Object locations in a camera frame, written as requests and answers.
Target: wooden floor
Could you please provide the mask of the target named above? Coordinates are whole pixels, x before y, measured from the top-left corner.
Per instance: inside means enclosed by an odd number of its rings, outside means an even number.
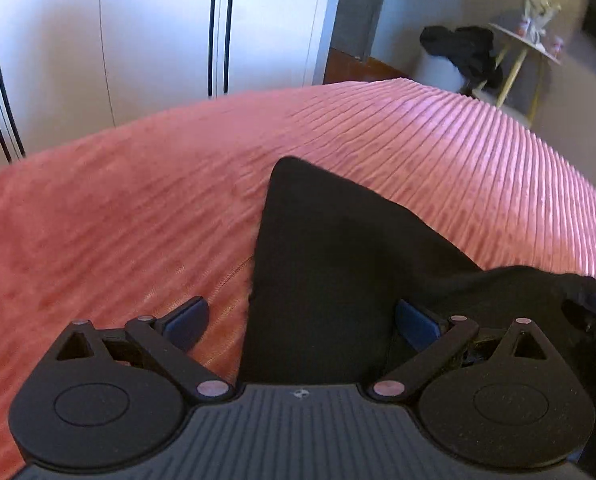
[[[383,81],[398,77],[406,77],[406,75],[373,57],[363,63],[344,52],[334,48],[329,49],[324,84],[341,81]]]

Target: white trash bin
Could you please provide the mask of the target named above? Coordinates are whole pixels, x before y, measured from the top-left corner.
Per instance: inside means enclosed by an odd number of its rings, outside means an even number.
[[[449,92],[460,92],[467,84],[467,78],[451,61],[442,56],[430,56],[424,48],[412,79]]]

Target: decorative item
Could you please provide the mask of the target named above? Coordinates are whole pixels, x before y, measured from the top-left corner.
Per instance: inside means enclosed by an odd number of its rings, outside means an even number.
[[[565,41],[560,36],[554,36],[553,44],[549,50],[549,53],[556,59],[560,59],[560,54],[562,54],[562,48],[564,46]]]
[[[516,33],[521,38],[527,37],[527,31],[529,31],[529,25],[531,24],[532,20],[529,19],[527,16],[523,16],[522,20],[520,20],[520,24],[518,25],[518,30]]]
[[[524,0],[523,23],[525,20],[529,22],[524,37],[542,52],[546,52],[542,44],[544,27],[558,14],[562,2],[563,0]]]

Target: white wardrobe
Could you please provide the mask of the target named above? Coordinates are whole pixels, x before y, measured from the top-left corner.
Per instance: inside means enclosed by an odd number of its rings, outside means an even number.
[[[332,2],[0,0],[0,165],[160,110],[310,85]]]

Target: bed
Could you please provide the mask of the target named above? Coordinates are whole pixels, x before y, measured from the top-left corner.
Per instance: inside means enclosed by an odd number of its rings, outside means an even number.
[[[596,191],[514,120],[406,79],[170,110],[0,171],[0,480],[13,395],[75,318],[211,306],[193,356],[233,381],[271,169],[295,155],[410,208],[479,266],[596,277]]]

